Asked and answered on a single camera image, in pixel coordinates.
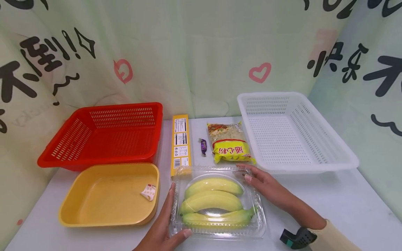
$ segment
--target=yellow box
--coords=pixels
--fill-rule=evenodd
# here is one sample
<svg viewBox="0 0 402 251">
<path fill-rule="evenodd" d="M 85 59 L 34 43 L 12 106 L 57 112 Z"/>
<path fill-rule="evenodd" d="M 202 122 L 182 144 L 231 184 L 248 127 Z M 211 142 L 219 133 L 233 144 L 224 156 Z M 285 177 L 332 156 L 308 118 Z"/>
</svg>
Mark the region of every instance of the yellow box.
<svg viewBox="0 0 402 251">
<path fill-rule="evenodd" d="M 155 185 L 152 201 L 140 193 Z M 75 179 L 59 210 L 65 227 L 143 225 L 156 213 L 159 171 L 150 163 L 94 165 Z"/>
<path fill-rule="evenodd" d="M 174 115 L 172 126 L 172 161 L 170 175 L 174 176 L 180 166 L 191 166 L 189 116 Z"/>
</svg>

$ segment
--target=person's right hand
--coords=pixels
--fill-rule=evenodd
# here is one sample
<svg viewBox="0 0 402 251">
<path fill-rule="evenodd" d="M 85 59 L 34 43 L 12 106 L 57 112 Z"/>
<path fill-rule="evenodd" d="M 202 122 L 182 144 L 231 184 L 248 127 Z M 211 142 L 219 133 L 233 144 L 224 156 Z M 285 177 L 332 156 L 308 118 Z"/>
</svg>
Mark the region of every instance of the person's right hand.
<svg viewBox="0 0 402 251">
<path fill-rule="evenodd" d="M 271 174 L 253 165 L 237 164 L 237 167 L 250 169 L 253 176 L 246 174 L 246 182 L 253 186 L 268 201 L 289 213 L 302 227 L 323 229 L 326 220 L 301 199 L 289 192 Z"/>
<path fill-rule="evenodd" d="M 254 177 L 246 174 L 244 177 L 246 182 L 255 187 L 262 196 L 280 209 L 287 212 L 297 202 L 297 197 L 282 186 L 271 174 L 253 165 L 237 164 L 236 166 L 250 169 Z"/>
</svg>

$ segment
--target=fingernail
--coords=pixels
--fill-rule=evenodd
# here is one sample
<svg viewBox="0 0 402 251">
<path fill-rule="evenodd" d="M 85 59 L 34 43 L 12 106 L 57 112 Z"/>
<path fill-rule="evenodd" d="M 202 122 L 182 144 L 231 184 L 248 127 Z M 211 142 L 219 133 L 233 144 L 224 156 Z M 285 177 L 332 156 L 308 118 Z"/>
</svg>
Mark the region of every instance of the fingernail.
<svg viewBox="0 0 402 251">
<path fill-rule="evenodd" d="M 183 231 L 184 237 L 189 238 L 191 235 L 193 235 L 193 232 L 191 231 L 191 229 L 185 229 Z"/>
<path fill-rule="evenodd" d="M 246 174 L 245 176 L 244 176 L 244 178 L 248 181 L 248 182 L 250 182 L 251 181 L 251 176 L 250 175 L 248 175 L 248 174 Z"/>
</svg>

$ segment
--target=barcode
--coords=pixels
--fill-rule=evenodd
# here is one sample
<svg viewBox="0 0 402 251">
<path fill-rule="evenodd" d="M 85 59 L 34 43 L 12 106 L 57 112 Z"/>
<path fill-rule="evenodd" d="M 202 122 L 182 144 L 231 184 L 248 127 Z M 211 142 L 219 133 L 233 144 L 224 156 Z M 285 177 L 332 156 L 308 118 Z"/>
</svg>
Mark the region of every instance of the barcode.
<svg viewBox="0 0 402 251">
<path fill-rule="evenodd" d="M 174 168 L 179 167 L 180 166 L 180 159 L 174 159 L 173 160 L 173 166 L 174 166 Z"/>
</svg>

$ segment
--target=curtain backdrop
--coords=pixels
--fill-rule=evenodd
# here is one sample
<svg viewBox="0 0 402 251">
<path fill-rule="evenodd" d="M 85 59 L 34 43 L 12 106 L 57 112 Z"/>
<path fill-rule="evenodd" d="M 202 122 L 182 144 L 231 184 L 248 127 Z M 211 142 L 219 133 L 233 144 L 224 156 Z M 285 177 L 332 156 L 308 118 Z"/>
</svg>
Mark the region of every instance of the curtain backdrop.
<svg viewBox="0 0 402 251">
<path fill-rule="evenodd" d="M 351 10 L 328 0 L 0 0 L 0 249 L 52 175 L 38 156 L 76 109 L 158 101 L 165 119 L 232 116 L 240 93 L 308 95 Z"/>
<path fill-rule="evenodd" d="M 401 7 L 401 1 L 359 1 L 309 96 L 356 153 L 359 171 L 396 221 L 402 219 Z"/>
</svg>

